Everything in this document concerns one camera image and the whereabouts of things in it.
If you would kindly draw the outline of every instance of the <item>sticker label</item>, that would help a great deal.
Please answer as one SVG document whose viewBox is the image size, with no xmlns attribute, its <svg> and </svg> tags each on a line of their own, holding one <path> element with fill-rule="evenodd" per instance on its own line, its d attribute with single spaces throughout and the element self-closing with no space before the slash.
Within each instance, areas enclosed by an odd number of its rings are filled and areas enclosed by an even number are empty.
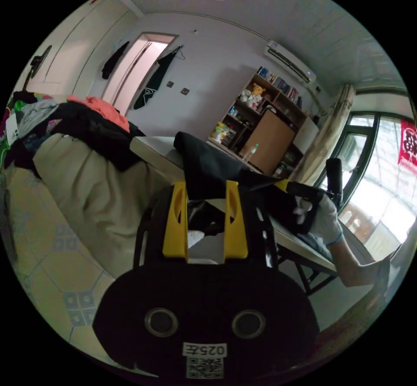
<svg viewBox="0 0 417 386">
<path fill-rule="evenodd" d="M 197 359 L 223 359 L 227 357 L 227 344 L 184 343 L 182 355 Z"/>
<path fill-rule="evenodd" d="M 223 359 L 187 357 L 187 379 L 223 379 Z"/>
<path fill-rule="evenodd" d="M 16 114 L 10 115 L 6 119 L 6 137 L 9 147 L 19 138 L 19 130 L 17 129 Z"/>
</svg>

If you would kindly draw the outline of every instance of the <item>white teddy bear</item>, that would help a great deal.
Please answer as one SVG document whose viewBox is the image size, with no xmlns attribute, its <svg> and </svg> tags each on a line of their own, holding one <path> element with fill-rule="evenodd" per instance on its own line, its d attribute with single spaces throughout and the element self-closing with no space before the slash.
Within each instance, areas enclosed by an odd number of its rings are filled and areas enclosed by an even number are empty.
<svg viewBox="0 0 417 386">
<path fill-rule="evenodd" d="M 246 105 L 249 108 L 252 108 L 252 109 L 256 110 L 257 107 L 258 107 L 258 105 L 259 105 L 259 103 L 261 102 L 261 100 L 262 100 L 262 96 L 261 95 L 253 95 L 252 98 L 249 98 L 246 101 Z"/>
<path fill-rule="evenodd" d="M 252 92 L 249 89 L 244 89 L 242 91 L 242 93 L 240 94 L 240 101 L 241 102 L 247 102 L 248 100 L 252 100 L 253 99 L 253 95 Z"/>
</svg>

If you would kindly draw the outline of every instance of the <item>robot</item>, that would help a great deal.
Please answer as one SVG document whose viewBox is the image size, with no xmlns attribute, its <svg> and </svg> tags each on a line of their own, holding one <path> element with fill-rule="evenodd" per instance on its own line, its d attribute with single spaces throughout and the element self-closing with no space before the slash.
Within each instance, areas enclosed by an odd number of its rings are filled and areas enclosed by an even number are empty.
<svg viewBox="0 0 417 386">
<path fill-rule="evenodd" d="M 225 206 L 224 264 L 203 265 L 187 263 L 185 182 L 148 205 L 132 270 L 108 288 L 93 322 L 115 362 L 166 384 L 217 385 L 285 372 L 312 351 L 316 316 L 303 289 L 278 269 L 265 209 L 233 181 Z"/>
</svg>

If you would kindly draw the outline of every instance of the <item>doorway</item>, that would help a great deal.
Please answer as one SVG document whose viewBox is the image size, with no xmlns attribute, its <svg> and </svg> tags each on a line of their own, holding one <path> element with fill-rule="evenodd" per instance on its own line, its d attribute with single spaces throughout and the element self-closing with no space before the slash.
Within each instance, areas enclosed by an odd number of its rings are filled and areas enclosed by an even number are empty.
<svg viewBox="0 0 417 386">
<path fill-rule="evenodd" d="M 125 116 L 132 99 L 159 56 L 175 38 L 176 36 L 166 34 L 141 34 L 110 78 L 103 100 L 112 104 Z"/>
</svg>

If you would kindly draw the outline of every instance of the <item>stuffed toy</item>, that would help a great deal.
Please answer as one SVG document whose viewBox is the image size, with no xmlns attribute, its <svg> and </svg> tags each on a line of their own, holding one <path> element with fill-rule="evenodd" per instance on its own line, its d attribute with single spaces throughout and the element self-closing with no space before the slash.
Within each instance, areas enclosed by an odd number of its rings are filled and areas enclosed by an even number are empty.
<svg viewBox="0 0 417 386">
<path fill-rule="evenodd" d="M 265 91 L 266 91 L 266 89 L 264 89 L 262 86 L 259 86 L 256 83 L 253 84 L 253 89 L 252 89 L 252 95 L 253 96 L 262 95 Z"/>
<path fill-rule="evenodd" d="M 252 108 L 252 109 L 256 110 L 256 109 L 257 109 L 257 107 L 259 106 L 259 103 L 261 102 L 261 100 L 262 100 L 262 96 L 261 96 L 261 95 L 254 95 L 254 96 L 252 97 L 252 99 L 250 99 L 250 100 L 248 100 L 248 101 L 246 102 L 246 105 L 247 105 L 249 108 Z"/>
<path fill-rule="evenodd" d="M 244 89 L 239 99 L 241 102 L 247 102 L 249 99 L 252 99 L 252 92 L 249 89 Z"/>
</svg>

